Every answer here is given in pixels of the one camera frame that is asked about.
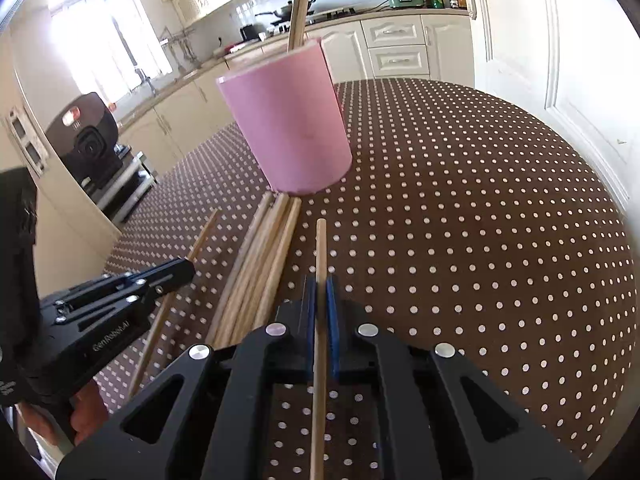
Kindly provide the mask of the person's left hand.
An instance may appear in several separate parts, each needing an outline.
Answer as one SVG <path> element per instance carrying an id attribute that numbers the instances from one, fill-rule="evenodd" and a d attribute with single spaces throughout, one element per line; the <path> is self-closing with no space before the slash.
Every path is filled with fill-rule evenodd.
<path id="1" fill-rule="evenodd" d="M 17 404 L 17 409 L 26 426 L 43 437 L 50 445 L 58 445 L 58 436 L 51 423 L 26 402 Z M 70 416 L 70 426 L 75 431 L 74 445 L 87 439 L 108 419 L 108 411 L 94 379 L 75 394 L 75 407 Z"/>

